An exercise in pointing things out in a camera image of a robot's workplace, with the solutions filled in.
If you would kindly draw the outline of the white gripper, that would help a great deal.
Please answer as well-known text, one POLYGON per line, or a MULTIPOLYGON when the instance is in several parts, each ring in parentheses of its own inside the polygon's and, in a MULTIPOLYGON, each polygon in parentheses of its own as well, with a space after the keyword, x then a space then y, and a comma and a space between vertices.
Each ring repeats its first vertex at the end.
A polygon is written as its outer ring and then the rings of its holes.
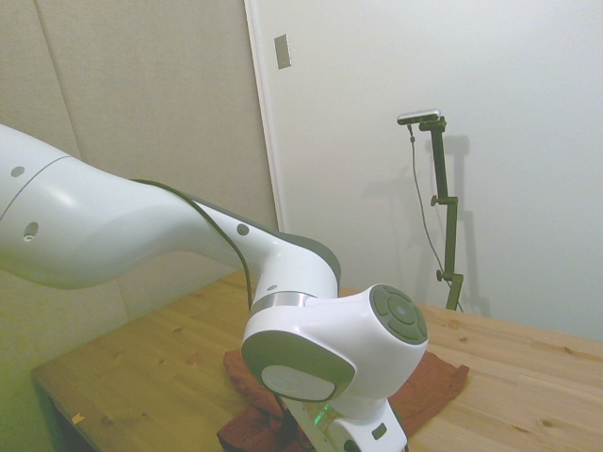
POLYGON ((289 398, 285 399, 285 405, 317 452, 330 451, 331 444, 324 432, 315 424, 315 419, 323 405, 317 402, 298 401, 289 398))

